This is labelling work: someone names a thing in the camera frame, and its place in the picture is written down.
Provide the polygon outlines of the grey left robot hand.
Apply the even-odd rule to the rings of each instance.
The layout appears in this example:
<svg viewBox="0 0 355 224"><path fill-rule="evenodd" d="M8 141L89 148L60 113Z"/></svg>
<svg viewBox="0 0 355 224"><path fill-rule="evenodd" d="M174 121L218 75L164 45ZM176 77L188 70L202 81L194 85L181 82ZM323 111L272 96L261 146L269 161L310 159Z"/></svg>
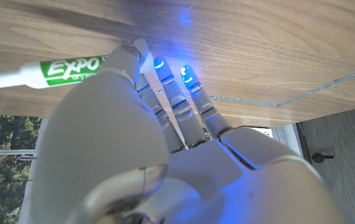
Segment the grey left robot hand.
<svg viewBox="0 0 355 224"><path fill-rule="evenodd" d="M190 66L143 39L115 48L50 117L29 223L349 223L319 173L291 149L232 127Z"/></svg>

